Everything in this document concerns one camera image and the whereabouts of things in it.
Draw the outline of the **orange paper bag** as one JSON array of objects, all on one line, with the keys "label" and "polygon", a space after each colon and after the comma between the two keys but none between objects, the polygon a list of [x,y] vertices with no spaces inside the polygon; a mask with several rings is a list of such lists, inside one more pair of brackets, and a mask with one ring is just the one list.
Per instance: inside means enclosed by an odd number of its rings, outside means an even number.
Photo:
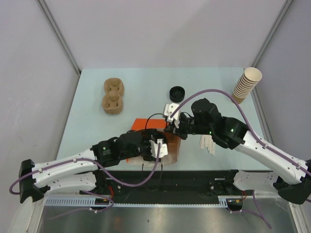
[{"label": "orange paper bag", "polygon": [[167,123],[163,119],[154,119],[156,114],[149,118],[136,118],[131,130],[140,132],[142,137],[150,143],[140,156],[129,158],[127,164],[140,167],[142,171],[163,171],[165,166],[177,163],[181,139],[171,133],[165,132]]}]

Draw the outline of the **stack of black lids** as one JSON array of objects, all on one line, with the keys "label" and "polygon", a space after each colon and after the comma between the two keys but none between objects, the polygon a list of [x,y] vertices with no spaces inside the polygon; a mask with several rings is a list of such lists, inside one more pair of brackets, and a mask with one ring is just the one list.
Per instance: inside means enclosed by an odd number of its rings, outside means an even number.
[{"label": "stack of black lids", "polygon": [[172,102],[180,103],[184,100],[185,89],[181,86],[174,86],[169,90],[169,98]]}]

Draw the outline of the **stack of paper cups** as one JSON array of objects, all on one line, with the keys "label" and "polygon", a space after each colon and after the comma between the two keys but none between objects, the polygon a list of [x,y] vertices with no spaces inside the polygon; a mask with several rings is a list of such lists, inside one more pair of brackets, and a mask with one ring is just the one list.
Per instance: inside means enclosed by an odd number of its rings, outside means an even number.
[{"label": "stack of paper cups", "polygon": [[262,79],[262,73],[255,67],[248,67],[235,84],[232,92],[234,100],[241,104]]}]

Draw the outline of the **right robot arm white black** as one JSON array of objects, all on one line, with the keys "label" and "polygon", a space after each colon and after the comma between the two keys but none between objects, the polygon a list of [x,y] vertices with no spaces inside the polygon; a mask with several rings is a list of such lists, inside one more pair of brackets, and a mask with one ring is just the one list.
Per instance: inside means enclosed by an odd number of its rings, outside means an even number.
[{"label": "right robot arm white black", "polygon": [[230,195],[240,190],[258,190],[278,194],[294,204],[303,204],[311,195],[310,161],[297,159],[282,152],[274,145],[252,134],[250,128],[233,117],[222,116],[217,106],[207,99],[191,105],[193,115],[187,117],[177,108],[179,104],[166,104],[163,117],[168,126],[165,132],[187,139],[189,134],[210,135],[213,142],[224,148],[250,156],[269,168],[268,172],[233,170],[224,189]]}]

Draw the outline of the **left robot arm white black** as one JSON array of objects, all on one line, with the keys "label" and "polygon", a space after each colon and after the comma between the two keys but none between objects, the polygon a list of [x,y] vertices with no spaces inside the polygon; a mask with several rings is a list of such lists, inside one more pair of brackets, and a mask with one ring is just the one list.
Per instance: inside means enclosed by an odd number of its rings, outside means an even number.
[{"label": "left robot arm white black", "polygon": [[155,163],[168,155],[166,135],[157,129],[130,130],[119,137],[99,142],[91,148],[66,159],[36,164],[33,160],[22,161],[19,169],[19,200],[23,203],[44,198],[53,189],[52,182],[78,173],[116,166],[122,160],[147,156]]}]

